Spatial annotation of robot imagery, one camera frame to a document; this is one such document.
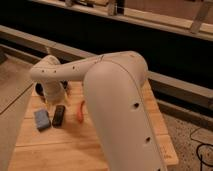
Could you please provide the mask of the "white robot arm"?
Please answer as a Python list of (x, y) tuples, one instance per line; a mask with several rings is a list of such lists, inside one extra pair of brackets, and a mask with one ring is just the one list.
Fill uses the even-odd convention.
[(63, 81), (80, 81), (86, 107), (110, 171), (167, 171), (144, 104), (148, 66), (135, 51), (105, 53), (62, 64), (48, 55), (30, 70), (47, 100), (58, 99)]

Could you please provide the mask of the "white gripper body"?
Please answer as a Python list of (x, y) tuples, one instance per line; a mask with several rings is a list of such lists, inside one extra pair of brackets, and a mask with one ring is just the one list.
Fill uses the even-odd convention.
[(48, 102), (58, 102), (64, 98), (65, 90), (60, 82), (43, 83), (42, 87)]

